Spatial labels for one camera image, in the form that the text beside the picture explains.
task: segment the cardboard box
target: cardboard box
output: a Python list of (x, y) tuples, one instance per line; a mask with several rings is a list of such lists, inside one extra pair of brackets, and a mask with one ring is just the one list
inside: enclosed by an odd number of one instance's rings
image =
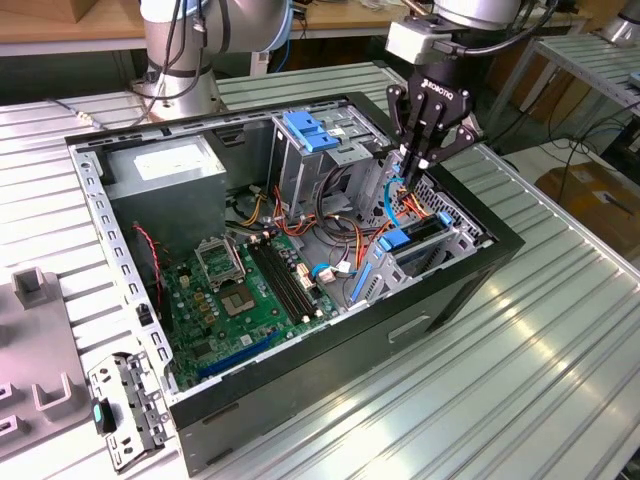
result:
[(0, 0), (0, 10), (77, 23), (98, 0)]
[[(536, 186), (556, 200), (563, 171), (564, 167), (550, 170)], [(640, 256), (640, 196), (601, 165), (569, 167), (561, 205), (627, 260)]]

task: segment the expansion slot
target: expansion slot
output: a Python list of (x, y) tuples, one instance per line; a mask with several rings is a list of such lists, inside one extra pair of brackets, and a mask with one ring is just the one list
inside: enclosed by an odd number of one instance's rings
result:
[(298, 325), (313, 318), (316, 308), (278, 252), (271, 245), (262, 243), (249, 245), (248, 251), (293, 324)]
[(238, 363), (243, 362), (251, 357), (255, 357), (257, 354), (267, 350), (270, 346), (271, 340), (276, 339), (279, 335), (280, 335), (280, 332), (275, 331), (269, 334), (267, 337), (260, 340), (255, 345), (251, 345), (250, 347), (247, 347), (244, 350), (240, 350), (239, 352), (236, 352), (227, 358), (223, 358), (222, 360), (219, 360), (216, 363), (207, 365), (204, 368), (199, 368), (198, 376), (200, 377), (200, 379), (207, 378), (211, 375), (215, 375), (217, 373), (223, 372), (227, 368), (237, 365)]

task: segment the aluminum table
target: aluminum table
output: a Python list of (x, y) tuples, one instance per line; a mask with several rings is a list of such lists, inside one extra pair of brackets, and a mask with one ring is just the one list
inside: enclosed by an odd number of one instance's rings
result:
[[(399, 79), (372, 64), (220, 82), (232, 108)], [(108, 126), (124, 93), (69, 100)], [(88, 131), (45, 103), (0, 107), (0, 272), (61, 278), (85, 370), (135, 351), (63, 143)], [(483, 145), (447, 168), (526, 245), (455, 320), (197, 478), (614, 478), (640, 445), (640, 275)], [(185, 477), (175, 438), (125, 474)], [(0, 478), (116, 478), (88, 420), (0, 464)]]
[[(629, 111), (640, 113), (640, 89), (628, 83), (629, 74), (640, 71), (640, 45), (619, 48), (595, 34), (541, 37), (529, 43), (498, 95), (489, 113), (487, 132), (495, 130), (502, 111), (536, 54), (550, 60), (552, 65), (547, 68), (566, 70), (601, 94), (585, 118), (593, 118), (607, 98), (621, 107), (635, 105)], [(523, 108), (531, 101), (533, 99), (525, 102)], [(589, 126), (585, 122), (581, 132)]]

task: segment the motherboard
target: motherboard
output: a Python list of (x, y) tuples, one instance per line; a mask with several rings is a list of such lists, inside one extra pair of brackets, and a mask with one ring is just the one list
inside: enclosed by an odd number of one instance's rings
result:
[(165, 268), (172, 316), (166, 333), (180, 390), (337, 316), (333, 301), (304, 272), (284, 235), (237, 247), (230, 239), (205, 242)]

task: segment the motherboard chip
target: motherboard chip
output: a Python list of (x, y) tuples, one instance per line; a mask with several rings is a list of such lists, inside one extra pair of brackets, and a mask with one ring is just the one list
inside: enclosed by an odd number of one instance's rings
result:
[(234, 285), (220, 293), (220, 301), (230, 317), (251, 310), (256, 302), (246, 285)]
[(204, 357), (211, 352), (211, 345), (209, 345), (209, 343), (201, 343), (200, 345), (196, 345), (195, 347), (193, 347), (193, 354), (196, 356), (196, 358)]

